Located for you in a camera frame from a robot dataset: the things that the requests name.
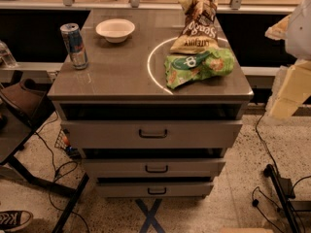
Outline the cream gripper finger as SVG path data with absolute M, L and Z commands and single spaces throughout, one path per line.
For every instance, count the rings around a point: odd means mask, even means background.
M 311 96 L 311 61 L 298 60 L 286 73 L 268 115 L 275 119 L 291 117 Z
M 282 18 L 280 21 L 269 27 L 265 31 L 265 36 L 275 41 L 286 40 L 290 17 L 290 15 L 287 15 L 286 17 Z

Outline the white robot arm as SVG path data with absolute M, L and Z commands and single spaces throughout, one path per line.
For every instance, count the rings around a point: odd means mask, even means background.
M 269 27 L 265 36 L 284 40 L 286 53 L 296 58 L 268 107 L 270 117 L 287 119 L 311 96 L 311 0 L 303 0 L 290 15 Z

